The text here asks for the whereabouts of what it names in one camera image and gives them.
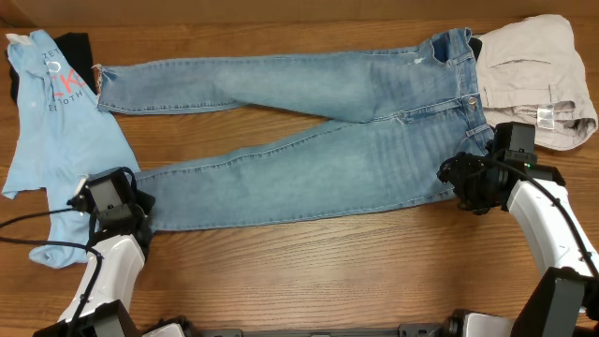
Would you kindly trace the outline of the blue denim jeans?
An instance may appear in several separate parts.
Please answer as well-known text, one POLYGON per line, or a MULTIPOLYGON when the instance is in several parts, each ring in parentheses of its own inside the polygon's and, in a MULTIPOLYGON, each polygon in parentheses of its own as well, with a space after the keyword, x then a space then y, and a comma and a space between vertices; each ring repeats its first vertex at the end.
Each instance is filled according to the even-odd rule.
POLYGON ((492 138, 471 37, 457 28, 390 50, 104 66, 98 107, 143 115, 258 105, 324 118, 270 144, 139 173, 156 231, 410 208, 452 198, 441 164, 483 154, 492 138))

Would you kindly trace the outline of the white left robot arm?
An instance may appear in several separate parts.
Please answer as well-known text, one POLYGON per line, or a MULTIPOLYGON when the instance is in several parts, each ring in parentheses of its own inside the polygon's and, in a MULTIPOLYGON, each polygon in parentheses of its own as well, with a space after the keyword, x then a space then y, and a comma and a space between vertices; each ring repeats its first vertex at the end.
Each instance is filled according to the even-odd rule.
POLYGON ((129 315, 137 277, 153 238, 155 198, 139 190, 130 168, 81 180, 67 204, 90 215, 88 263, 77 293, 58 322, 36 336, 140 336, 129 315))

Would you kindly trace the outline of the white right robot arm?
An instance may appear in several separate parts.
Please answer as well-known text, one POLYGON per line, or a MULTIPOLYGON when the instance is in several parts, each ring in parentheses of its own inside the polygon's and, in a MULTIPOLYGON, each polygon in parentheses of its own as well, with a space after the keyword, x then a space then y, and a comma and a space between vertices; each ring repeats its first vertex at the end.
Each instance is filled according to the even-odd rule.
POLYGON ((459 153, 440 167, 459 209, 485 214, 494 207, 519 224, 541 274, 539 284, 515 319, 455 311, 436 336, 591 336, 580 314, 598 319, 598 253, 568 200, 557 168, 540 165, 533 125, 498 124, 484 156, 459 153))

